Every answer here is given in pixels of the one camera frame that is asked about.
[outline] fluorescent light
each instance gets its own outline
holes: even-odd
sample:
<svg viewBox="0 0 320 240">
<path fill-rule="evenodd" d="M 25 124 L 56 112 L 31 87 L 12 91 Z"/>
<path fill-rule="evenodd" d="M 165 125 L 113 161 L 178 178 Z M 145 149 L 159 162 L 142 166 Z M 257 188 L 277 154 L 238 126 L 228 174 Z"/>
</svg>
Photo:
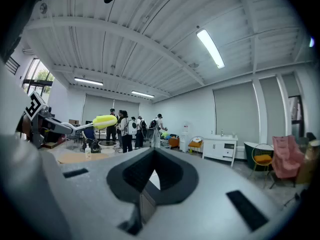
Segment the fluorescent light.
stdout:
<svg viewBox="0 0 320 240">
<path fill-rule="evenodd" d="M 98 86 L 103 86 L 104 85 L 102 82 L 87 80 L 87 79 L 83 79 L 83 78 L 79 78 L 79 77 L 75 77 L 74 80 L 76 80 L 78 82 L 84 82 L 84 83 L 98 85 Z"/>
<path fill-rule="evenodd" d="M 204 44 L 208 52 L 211 54 L 218 69 L 224 68 L 225 67 L 224 61 L 222 60 L 220 53 L 214 41 L 211 39 L 210 35 L 208 34 L 208 32 L 205 29 L 202 29 L 199 32 L 197 32 L 196 35 Z"/>
<path fill-rule="evenodd" d="M 314 47 L 314 45 L 315 45 L 315 40 L 312 37 L 310 37 L 309 47 Z"/>
<path fill-rule="evenodd" d="M 137 91 L 135 91 L 135 90 L 133 90 L 132 93 L 133 93 L 133 94 L 139 94 L 139 95 L 142 95 L 142 96 L 147 96 L 147 97 L 150 97 L 150 98 L 154 98 L 154 97 L 155 97 L 155 96 L 153 96 L 153 95 L 149 95 L 149 94 L 137 92 Z"/>
</svg>

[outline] pink armchair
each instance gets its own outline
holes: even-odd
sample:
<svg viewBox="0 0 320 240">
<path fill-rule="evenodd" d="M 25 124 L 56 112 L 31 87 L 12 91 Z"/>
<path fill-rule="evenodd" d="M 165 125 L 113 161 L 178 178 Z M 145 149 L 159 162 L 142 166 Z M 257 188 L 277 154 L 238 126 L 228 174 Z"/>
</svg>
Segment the pink armchair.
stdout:
<svg viewBox="0 0 320 240">
<path fill-rule="evenodd" d="M 300 165 L 304 161 L 304 154 L 299 150 L 293 135 L 272 137 L 273 160 L 272 167 L 278 178 L 293 178 L 298 174 Z"/>
</svg>

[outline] cardboard box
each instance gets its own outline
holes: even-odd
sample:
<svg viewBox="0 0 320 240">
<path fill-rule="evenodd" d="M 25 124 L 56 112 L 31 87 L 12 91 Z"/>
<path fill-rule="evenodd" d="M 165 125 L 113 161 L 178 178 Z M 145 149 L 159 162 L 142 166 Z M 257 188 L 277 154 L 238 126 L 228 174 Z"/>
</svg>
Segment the cardboard box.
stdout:
<svg viewBox="0 0 320 240">
<path fill-rule="evenodd" d="M 78 125 L 78 124 L 79 124 L 79 120 L 72 120 L 72 119 L 69 119 L 69 124 L 72 124 L 72 125 Z"/>
<path fill-rule="evenodd" d="M 317 159 L 314 159 L 314 160 L 305 159 L 300 166 L 295 183 L 296 184 L 310 183 L 316 171 L 317 164 L 318 164 Z"/>
</svg>

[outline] bottle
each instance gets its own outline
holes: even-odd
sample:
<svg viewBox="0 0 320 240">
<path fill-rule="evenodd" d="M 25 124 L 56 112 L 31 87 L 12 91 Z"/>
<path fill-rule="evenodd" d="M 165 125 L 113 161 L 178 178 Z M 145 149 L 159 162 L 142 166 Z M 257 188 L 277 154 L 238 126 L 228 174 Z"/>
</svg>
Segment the bottle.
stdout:
<svg viewBox="0 0 320 240">
<path fill-rule="evenodd" d="M 86 144 L 86 148 L 84 150 L 85 152 L 85 159 L 91 160 L 91 148 L 89 147 L 89 144 Z"/>
</svg>

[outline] roller shade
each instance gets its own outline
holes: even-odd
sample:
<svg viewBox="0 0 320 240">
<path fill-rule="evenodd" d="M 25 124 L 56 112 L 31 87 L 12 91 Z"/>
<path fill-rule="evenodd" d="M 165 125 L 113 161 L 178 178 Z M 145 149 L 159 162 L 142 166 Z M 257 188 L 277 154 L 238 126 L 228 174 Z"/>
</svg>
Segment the roller shade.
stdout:
<svg viewBox="0 0 320 240">
<path fill-rule="evenodd" d="M 96 116 L 110 115 L 113 105 L 114 99 L 112 98 L 87 95 L 84 102 L 82 125 L 85 125 L 86 121 L 92 121 Z"/>
<path fill-rule="evenodd" d="M 267 144 L 272 145 L 272 136 L 286 135 L 285 108 L 276 77 L 261 79 L 260 84 L 266 106 Z"/>
<path fill-rule="evenodd" d="M 259 143 L 259 115 L 252 82 L 213 91 L 216 113 L 216 134 L 233 132 L 238 136 L 237 146 L 244 142 Z"/>
<path fill-rule="evenodd" d="M 115 99 L 114 100 L 114 109 L 115 109 L 115 113 L 117 113 L 117 114 L 118 114 L 119 110 L 125 110 L 125 111 L 127 111 L 129 118 L 135 117 L 135 119 L 138 119 L 139 103 Z"/>
<path fill-rule="evenodd" d="M 294 74 L 282 76 L 288 97 L 300 95 L 299 87 Z"/>
</svg>

